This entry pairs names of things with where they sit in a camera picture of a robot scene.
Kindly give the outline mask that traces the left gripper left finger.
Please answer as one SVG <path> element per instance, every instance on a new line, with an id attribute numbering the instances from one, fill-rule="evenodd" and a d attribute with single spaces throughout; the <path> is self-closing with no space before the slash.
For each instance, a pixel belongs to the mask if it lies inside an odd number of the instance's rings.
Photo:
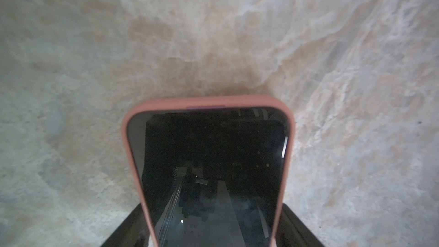
<path id="1" fill-rule="evenodd" d="M 148 247 L 149 230 L 141 204 L 138 204 L 101 247 Z"/>

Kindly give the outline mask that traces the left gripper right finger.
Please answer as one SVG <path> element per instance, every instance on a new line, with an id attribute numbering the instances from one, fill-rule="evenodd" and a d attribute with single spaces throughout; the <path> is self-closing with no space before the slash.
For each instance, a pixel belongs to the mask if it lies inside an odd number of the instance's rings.
<path id="1" fill-rule="evenodd" d="M 286 204 L 282 205 L 275 238 L 277 247 L 324 247 Z"/>

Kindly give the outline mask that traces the black phone pink case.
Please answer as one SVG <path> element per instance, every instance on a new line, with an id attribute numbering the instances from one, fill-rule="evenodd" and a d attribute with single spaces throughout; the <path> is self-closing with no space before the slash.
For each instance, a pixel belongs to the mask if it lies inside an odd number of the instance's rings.
<path id="1" fill-rule="evenodd" d="M 150 246 L 275 246 L 295 133 L 283 102 L 154 99 L 121 133 Z"/>

